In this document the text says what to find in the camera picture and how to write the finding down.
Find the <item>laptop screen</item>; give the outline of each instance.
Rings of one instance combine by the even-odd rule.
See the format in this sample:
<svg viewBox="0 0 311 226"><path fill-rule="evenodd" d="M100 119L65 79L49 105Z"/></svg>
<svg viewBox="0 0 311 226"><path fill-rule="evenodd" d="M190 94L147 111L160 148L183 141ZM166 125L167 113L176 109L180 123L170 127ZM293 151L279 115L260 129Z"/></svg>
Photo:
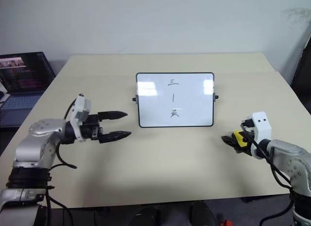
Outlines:
<svg viewBox="0 0 311 226"><path fill-rule="evenodd" d="M0 81L8 93L44 91L54 77L43 52L0 55Z"/></svg>

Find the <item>floor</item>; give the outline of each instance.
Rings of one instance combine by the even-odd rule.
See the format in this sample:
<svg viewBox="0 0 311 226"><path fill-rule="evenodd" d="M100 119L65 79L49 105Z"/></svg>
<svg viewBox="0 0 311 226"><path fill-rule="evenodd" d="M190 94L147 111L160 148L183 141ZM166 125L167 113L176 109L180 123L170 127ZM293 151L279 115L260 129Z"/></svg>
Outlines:
<svg viewBox="0 0 311 226"><path fill-rule="evenodd" d="M15 131L1 131L0 154L13 137ZM278 213L289 203L288 195L244 203L240 198L213 199L205 201L215 216L221 214L224 219L231 220L234 226L258 226L262 218ZM188 221L189 207L192 202L178 202L153 205L161 211L162 226L190 226ZM126 226L132 217L144 206L118 206L94 209L72 209L75 226ZM293 220L292 211L286 215L270 220L264 226L289 226ZM68 226L69 218L62 209L52 210L53 226Z"/></svg>

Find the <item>chinese characters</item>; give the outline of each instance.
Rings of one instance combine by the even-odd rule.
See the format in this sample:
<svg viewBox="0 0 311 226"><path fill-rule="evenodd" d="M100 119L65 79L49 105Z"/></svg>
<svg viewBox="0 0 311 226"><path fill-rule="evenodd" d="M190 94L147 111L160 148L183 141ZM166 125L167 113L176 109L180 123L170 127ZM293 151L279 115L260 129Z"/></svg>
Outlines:
<svg viewBox="0 0 311 226"><path fill-rule="evenodd" d="M171 86L171 85L179 85L179 83L176 83L174 79L171 79L171 80L170 80L170 83L168 83L167 85L168 85L168 86ZM174 99L175 99L175 93L173 93L173 95L172 95L172 102L174 102ZM178 113L177 113L177 109L172 109L171 118L172 118L173 116L178 116L178 117L179 117L179 115L178 115Z"/></svg>
<svg viewBox="0 0 311 226"><path fill-rule="evenodd" d="M173 117L173 116L178 116L179 117L179 115L177 114L177 109L172 109L171 117Z"/></svg>

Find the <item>robotic arm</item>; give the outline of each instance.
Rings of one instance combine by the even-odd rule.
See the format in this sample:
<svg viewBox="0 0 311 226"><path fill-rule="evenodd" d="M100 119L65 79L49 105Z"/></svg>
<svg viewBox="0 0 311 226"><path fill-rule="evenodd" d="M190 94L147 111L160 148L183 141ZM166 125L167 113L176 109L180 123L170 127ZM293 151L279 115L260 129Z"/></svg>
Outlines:
<svg viewBox="0 0 311 226"><path fill-rule="evenodd" d="M18 145L7 188L0 194L0 225L44 225L46 208L43 201L51 180L50 169L60 144L71 144L77 139L98 140L99 143L117 141L131 134L116 131L103 134L99 122L119 119L124 112L109 111L89 115L90 101L79 95L73 106L70 121L44 119L29 128L28 136Z"/></svg>
<svg viewBox="0 0 311 226"><path fill-rule="evenodd" d="M223 136L223 141L237 153L265 158L272 170L286 174L294 203L294 225L311 226L311 154L296 145L271 140L271 127L264 112L253 113L241 127L242 131L233 132L232 137Z"/></svg>

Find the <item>red object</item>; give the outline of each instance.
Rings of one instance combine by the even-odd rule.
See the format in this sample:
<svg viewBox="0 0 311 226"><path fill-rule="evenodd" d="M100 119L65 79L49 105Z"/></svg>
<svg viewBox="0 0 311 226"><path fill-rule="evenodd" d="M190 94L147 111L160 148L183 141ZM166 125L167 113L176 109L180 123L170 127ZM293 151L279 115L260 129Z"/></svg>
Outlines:
<svg viewBox="0 0 311 226"><path fill-rule="evenodd" d="M225 222L222 223L221 226L233 226L233 224L230 220L225 220Z"/></svg>

